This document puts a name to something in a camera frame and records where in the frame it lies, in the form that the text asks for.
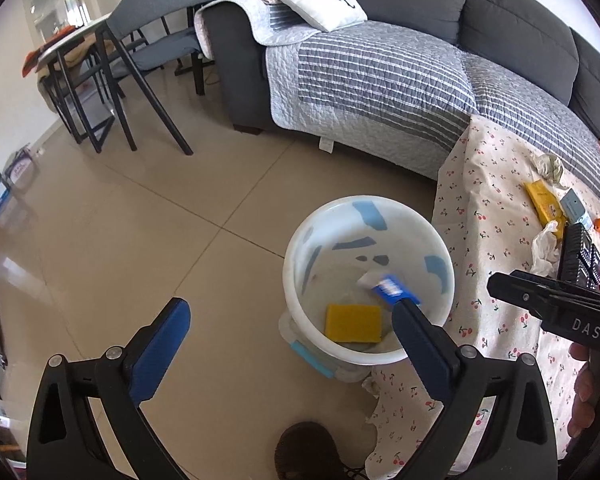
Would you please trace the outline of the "person's right hand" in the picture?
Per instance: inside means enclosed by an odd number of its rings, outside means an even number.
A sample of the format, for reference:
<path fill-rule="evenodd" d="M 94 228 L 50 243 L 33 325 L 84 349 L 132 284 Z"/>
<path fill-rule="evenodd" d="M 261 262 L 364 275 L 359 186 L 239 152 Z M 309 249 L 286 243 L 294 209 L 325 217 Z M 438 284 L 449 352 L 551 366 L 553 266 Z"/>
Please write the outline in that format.
<path fill-rule="evenodd" d="M 571 439 L 580 436 L 580 433 L 591 427 L 595 418 L 594 405 L 591 402 L 594 392 L 594 374 L 590 370 L 590 349 L 573 342 L 569 349 L 570 356 L 583 366 L 574 382 L 574 400 L 567 432 Z"/>

